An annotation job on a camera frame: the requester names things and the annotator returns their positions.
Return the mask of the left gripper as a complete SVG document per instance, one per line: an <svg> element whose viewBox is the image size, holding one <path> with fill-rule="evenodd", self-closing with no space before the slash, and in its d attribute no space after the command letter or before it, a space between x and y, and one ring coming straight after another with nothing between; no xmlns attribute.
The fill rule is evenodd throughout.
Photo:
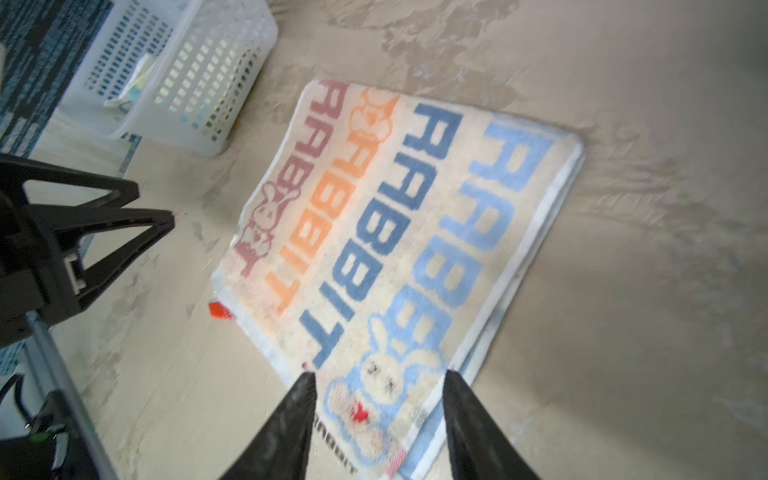
<svg viewBox="0 0 768 480"><path fill-rule="evenodd" d="M28 181L105 190L84 207L31 204ZM140 197L130 180L1 154L1 345L87 310L142 254L169 234L167 210L118 208Z"/></svg>

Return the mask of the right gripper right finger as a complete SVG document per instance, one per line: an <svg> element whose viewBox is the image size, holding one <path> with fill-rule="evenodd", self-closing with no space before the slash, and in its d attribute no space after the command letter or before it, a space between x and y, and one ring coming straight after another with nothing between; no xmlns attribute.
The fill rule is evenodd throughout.
<svg viewBox="0 0 768 480"><path fill-rule="evenodd" d="M539 479L457 371L446 371L443 408L454 479Z"/></svg>

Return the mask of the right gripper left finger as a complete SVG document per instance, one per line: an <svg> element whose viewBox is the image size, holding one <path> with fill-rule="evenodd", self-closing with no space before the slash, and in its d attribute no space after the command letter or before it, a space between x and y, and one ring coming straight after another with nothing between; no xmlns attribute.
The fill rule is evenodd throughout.
<svg viewBox="0 0 768 480"><path fill-rule="evenodd" d="M305 479L317 402L313 372L303 372L221 479Z"/></svg>

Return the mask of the pastel blue letter towel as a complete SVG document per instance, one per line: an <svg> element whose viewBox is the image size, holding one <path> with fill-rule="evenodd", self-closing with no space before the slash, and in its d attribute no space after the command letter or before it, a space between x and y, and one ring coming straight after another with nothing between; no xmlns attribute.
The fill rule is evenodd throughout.
<svg viewBox="0 0 768 480"><path fill-rule="evenodd" d="M304 88L212 281L361 479L419 478L443 378L475 352L584 146L564 130L337 80Z"/></svg>

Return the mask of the yellow green towel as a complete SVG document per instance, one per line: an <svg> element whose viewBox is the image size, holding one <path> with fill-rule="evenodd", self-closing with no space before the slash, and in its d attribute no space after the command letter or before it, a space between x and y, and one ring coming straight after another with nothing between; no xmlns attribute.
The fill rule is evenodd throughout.
<svg viewBox="0 0 768 480"><path fill-rule="evenodd" d="M104 108L128 113L140 99L156 61L157 57L155 55L145 53L137 62L131 77L121 92L116 97L106 100L103 104Z"/></svg>

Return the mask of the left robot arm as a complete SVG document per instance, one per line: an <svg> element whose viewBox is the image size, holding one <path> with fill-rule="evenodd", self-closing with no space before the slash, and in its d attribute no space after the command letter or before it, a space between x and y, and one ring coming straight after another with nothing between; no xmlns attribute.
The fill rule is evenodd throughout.
<svg viewBox="0 0 768 480"><path fill-rule="evenodd" d="M78 205L29 200L30 181L85 187L101 196ZM31 337L88 309L145 251L175 226L171 212L131 209L137 183L10 154L1 157L1 344ZM48 393L36 414L24 405L24 377L1 388L12 395L25 434L1 442L4 479L103 479L87 443L83 416L64 389Z"/></svg>

